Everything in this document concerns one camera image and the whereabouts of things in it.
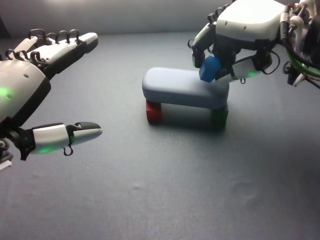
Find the gray wall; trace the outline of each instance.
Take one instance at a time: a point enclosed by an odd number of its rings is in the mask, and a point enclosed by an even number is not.
[[[198,31],[209,13],[231,1],[1,0],[0,15],[13,37],[25,36],[34,28],[98,34],[184,32]]]

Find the gray background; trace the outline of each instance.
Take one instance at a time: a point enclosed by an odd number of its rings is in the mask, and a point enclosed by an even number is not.
[[[9,33],[79,29],[98,34],[199,31],[208,14],[232,0],[1,0]],[[288,4],[292,0],[279,0]]]
[[[196,33],[103,35],[52,79],[25,128],[78,121],[103,134],[74,154],[15,154],[0,174],[1,240],[318,240],[319,90],[279,68],[230,85],[229,116],[163,105],[149,125],[142,78],[194,69]],[[19,40],[1,41],[1,52]],[[280,46],[281,65],[287,60]],[[244,57],[248,52],[241,52]]]

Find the gray table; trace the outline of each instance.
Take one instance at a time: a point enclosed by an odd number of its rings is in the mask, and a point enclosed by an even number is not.
[[[162,125],[148,124],[144,73],[192,70],[194,35],[100,36],[51,81],[25,128],[91,121],[104,133],[70,157],[24,162],[11,148],[1,240],[319,239],[320,91],[311,84],[288,85],[281,67],[233,82],[224,132],[213,131],[209,110],[174,105],[163,105]],[[17,42],[2,41],[2,53]]]

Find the blue block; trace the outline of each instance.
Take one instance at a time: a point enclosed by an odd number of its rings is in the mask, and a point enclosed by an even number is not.
[[[221,69],[220,60],[214,56],[208,56],[202,63],[199,70],[200,79],[210,83],[215,79],[217,73]]]

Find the black cable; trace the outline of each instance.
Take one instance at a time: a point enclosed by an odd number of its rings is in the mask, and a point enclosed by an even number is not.
[[[305,78],[305,80],[309,83],[311,83],[313,86],[315,86],[316,88],[320,89],[320,85],[315,83],[314,81],[310,80],[308,77]]]
[[[270,52],[273,53],[274,55],[276,55],[276,57],[278,58],[278,65],[276,66],[276,68],[272,72],[269,72],[269,73],[266,73],[265,70],[262,69],[261,72],[263,72],[265,75],[273,74],[280,66],[280,56],[272,50]]]

